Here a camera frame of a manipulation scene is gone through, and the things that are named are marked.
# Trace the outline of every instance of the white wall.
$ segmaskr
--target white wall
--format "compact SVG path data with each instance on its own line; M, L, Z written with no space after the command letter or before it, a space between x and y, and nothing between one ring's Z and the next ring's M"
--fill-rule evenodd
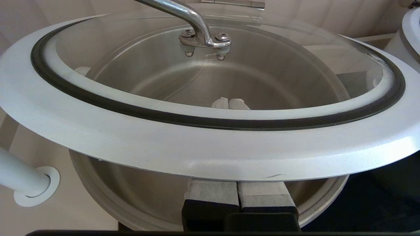
M398 5L397 0L265 2L267 12L305 21L350 37L394 33L407 11ZM48 25L141 7L144 6L133 0L0 0L0 54L20 38Z

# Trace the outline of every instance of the metal hinge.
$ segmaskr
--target metal hinge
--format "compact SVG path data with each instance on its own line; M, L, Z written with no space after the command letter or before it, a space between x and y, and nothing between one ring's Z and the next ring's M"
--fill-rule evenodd
M235 6L243 6L249 8L256 8L260 10L265 9L265 3L263 2L256 2L256 1L249 1L249 0L201 0L202 3L217 3L217 4L225 4L225 5L235 5Z

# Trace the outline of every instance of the screw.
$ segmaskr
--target screw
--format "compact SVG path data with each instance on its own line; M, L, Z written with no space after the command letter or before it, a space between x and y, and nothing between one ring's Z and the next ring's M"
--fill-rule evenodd
M231 37L229 36L229 34L227 34L227 33L218 33L218 34L216 34L216 39L217 40L220 40L220 41L229 41L229 40L231 40Z
M188 38L188 37L192 37L195 35L195 32L193 29L185 29L181 32L181 36Z

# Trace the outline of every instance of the white pipe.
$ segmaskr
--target white pipe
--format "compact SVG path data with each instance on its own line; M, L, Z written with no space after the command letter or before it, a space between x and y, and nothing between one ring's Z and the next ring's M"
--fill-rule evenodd
M0 147L0 184L37 197L47 190L50 178Z

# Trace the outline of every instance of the black rubber gasket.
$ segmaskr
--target black rubber gasket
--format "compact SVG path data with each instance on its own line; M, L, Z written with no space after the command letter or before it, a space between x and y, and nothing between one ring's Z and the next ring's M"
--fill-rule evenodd
M62 30L65 30L66 28L83 21L78 21L60 27L42 37L34 45L31 52L31 62L34 69L39 74L39 76L41 76L49 84L74 98L77 98L81 101L87 102L100 108L104 108L117 113L141 119L183 126L243 131L281 131L321 128L358 121L378 114L393 106L396 102L398 102L405 91L404 76L402 72L398 69L398 67L385 56L362 45L365 49L369 50L371 53L375 54L387 63L387 65L391 68L391 70L394 73L394 83L391 89L383 97L366 106L351 111L337 113L333 115L289 120L232 120L180 115L175 113L168 113L148 108L137 107L123 102L114 101L112 99L99 96L92 92L86 91L80 87L77 87L76 85L66 81L58 74L56 74L45 62L43 52L47 42Z

